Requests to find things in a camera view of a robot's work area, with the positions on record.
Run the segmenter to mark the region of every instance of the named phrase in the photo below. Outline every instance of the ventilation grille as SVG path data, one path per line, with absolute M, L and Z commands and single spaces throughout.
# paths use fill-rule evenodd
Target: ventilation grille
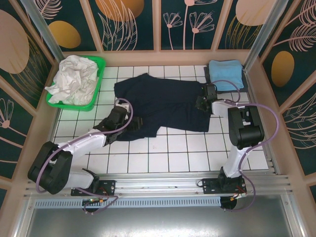
M 35 208 L 82 208 L 83 199 L 42 199 L 37 200 Z M 86 208 L 103 207 L 111 200 L 94 203 Z M 173 198 L 120 198 L 110 208 L 131 207 L 185 207 L 185 206 L 220 206 L 220 197 L 173 197 Z

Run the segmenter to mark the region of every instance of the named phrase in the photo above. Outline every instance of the green tray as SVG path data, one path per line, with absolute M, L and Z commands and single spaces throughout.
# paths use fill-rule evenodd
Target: green tray
M 103 58 L 101 57 L 96 57 L 96 56 L 81 56 L 83 58 L 88 58 L 90 60 L 92 60 L 93 62 L 96 62 L 96 64 L 98 65 L 98 72 L 97 72 L 97 77 L 99 78 L 98 82 L 97 82 L 97 86 L 95 87 L 95 91 L 92 97 L 92 100 L 89 104 L 87 105 L 65 105 L 63 102 L 59 101 L 59 103 L 57 104 L 52 104 L 49 103 L 49 99 L 52 97 L 51 94 L 47 94 L 46 96 L 46 102 L 48 103 L 48 105 L 50 105 L 51 107 L 57 107 L 60 109 L 64 109 L 64 110 L 80 110 L 80 111 L 90 111 L 93 109 L 94 107 L 94 102 L 97 98 L 100 86 L 101 86 L 101 82 L 102 82 L 102 78 L 103 78 L 103 72 L 104 72 L 104 68 L 106 65 L 106 62 Z

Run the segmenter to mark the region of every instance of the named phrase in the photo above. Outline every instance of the white cloth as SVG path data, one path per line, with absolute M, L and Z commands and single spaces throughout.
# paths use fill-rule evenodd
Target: white cloth
M 54 85 L 45 87 L 53 96 L 49 102 L 62 101 L 68 105 L 87 105 L 91 102 L 97 85 L 98 66 L 87 58 L 68 56 L 60 62 Z

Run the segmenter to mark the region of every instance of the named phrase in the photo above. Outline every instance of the light blue towel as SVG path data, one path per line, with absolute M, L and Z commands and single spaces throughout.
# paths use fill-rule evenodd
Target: light blue towel
M 212 83 L 216 80 L 228 80 L 234 83 L 238 89 L 242 89 L 241 70 L 242 65 L 238 60 L 223 62 L 211 60 L 209 62 L 209 74 Z M 218 91 L 236 90 L 233 85 L 227 82 L 216 82 L 215 85 Z

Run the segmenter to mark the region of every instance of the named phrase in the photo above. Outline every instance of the white square tile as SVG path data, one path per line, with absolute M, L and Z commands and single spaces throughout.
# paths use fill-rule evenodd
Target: white square tile
M 221 118 L 223 133 L 229 133 L 228 118 Z
M 118 68 L 118 78 L 132 78 L 133 77 L 133 67 L 119 67 Z
M 199 66 L 194 66 L 195 70 L 196 70 L 196 76 L 197 77 L 204 77 L 205 76 L 205 72 L 204 72 L 204 68 L 206 67 L 205 65 L 199 65 Z
M 94 121 L 94 126 L 95 126 L 95 125 L 98 125 L 101 121 L 102 121 L 102 120 L 95 120 L 95 121 Z
M 110 154 L 128 154 L 129 142 L 115 141 L 110 145 Z
M 204 132 L 186 131 L 186 134 L 204 134 Z
M 219 118 L 210 118 L 207 133 L 223 133 Z
M 58 144 L 62 142 L 69 142 L 71 140 L 73 140 L 73 137 L 55 137 L 54 143 Z
M 242 170 L 250 170 L 249 161 L 245 162 L 245 165 L 242 167 Z
M 109 116 L 112 109 L 113 105 L 98 105 L 95 119 L 105 119 L 107 116 Z
M 129 153 L 148 153 L 148 138 L 129 142 Z
M 225 139 L 226 151 L 230 151 L 232 149 L 232 143 L 231 143 L 228 133 L 224 134 L 224 139 Z
M 117 78 L 118 77 L 118 67 L 105 67 L 103 78 Z
M 180 80 L 197 81 L 196 77 L 180 77 Z
M 171 135 L 171 134 L 173 134 L 173 135 L 180 135 L 180 134 L 186 134 L 186 131 L 168 127 L 167 128 L 167 133 L 168 133 L 168 135 Z
M 155 78 L 163 78 L 164 77 L 163 66 L 150 66 L 149 75 Z
M 164 66 L 164 77 L 179 77 L 179 66 Z
M 124 80 L 127 80 L 129 78 L 118 78 L 118 82 L 121 82 L 121 81 L 124 81 Z
M 266 156 L 263 151 L 252 151 L 248 156 L 250 169 L 269 169 Z
M 209 171 L 206 152 L 189 153 L 190 171 Z
M 176 77 L 169 77 L 169 78 L 167 78 L 167 77 L 165 77 L 165 79 L 169 79 L 169 80 L 180 80 L 180 78 L 176 78 Z
M 100 90 L 105 91 L 105 90 L 114 90 L 114 84 L 117 82 L 117 79 L 103 79 L 101 83 Z
M 105 147 L 101 147 L 101 148 L 91 151 L 90 154 L 108 154 L 109 150 L 110 150 L 110 145 L 106 145 Z
M 129 154 L 128 173 L 147 173 L 148 154 Z
M 168 172 L 168 154 L 156 153 L 149 154 L 149 172 Z
M 88 160 L 89 160 L 89 155 L 84 155 L 82 157 L 79 157 L 71 163 L 72 168 L 78 168 L 78 169 L 87 169 L 88 168 Z
M 206 83 L 206 78 L 205 77 L 197 77 L 197 81 L 199 83 Z
M 187 135 L 188 152 L 206 152 L 205 135 Z
M 128 154 L 109 155 L 108 173 L 127 173 Z
M 142 75 L 144 73 L 148 73 L 149 67 L 143 66 L 143 67 L 134 67 L 134 77 Z
M 93 120 L 79 120 L 76 125 L 75 136 L 82 136 L 90 131 L 94 126 Z
M 186 135 L 168 136 L 169 152 L 188 152 Z
M 254 149 L 254 151 L 262 151 L 263 150 L 263 147 L 262 146 L 260 146 L 260 147 L 257 147 L 257 148 L 255 148 Z
M 227 162 L 227 153 L 209 152 L 208 160 L 211 171 L 219 171 L 221 167 Z
M 73 137 L 77 121 L 59 121 L 56 137 Z
M 149 138 L 149 153 L 168 152 L 167 136 L 161 135 Z
M 218 94 L 217 99 L 228 99 L 232 100 L 232 94 L 231 93 L 224 93 L 224 94 Z
M 223 152 L 226 150 L 224 137 L 222 134 L 206 134 L 207 151 Z
M 62 110 L 60 120 L 77 120 L 78 113 L 75 110 Z
M 100 91 L 98 105 L 113 105 L 114 100 L 114 91 Z
M 96 174 L 106 174 L 108 170 L 109 155 L 90 155 L 88 170 Z
M 160 127 L 157 131 L 157 135 L 166 135 L 167 134 L 167 128 L 166 127 Z
M 95 105 L 91 111 L 79 111 L 78 120 L 94 120 L 97 112 L 97 106 Z
M 196 72 L 194 66 L 180 66 L 180 76 L 181 77 L 195 77 Z
M 232 96 L 233 96 L 233 100 L 237 101 L 238 93 L 237 92 L 233 92 Z M 249 102 L 247 92 L 241 92 L 240 93 L 240 102 Z
M 169 154 L 170 172 L 188 172 L 189 160 L 188 153 L 170 153 Z

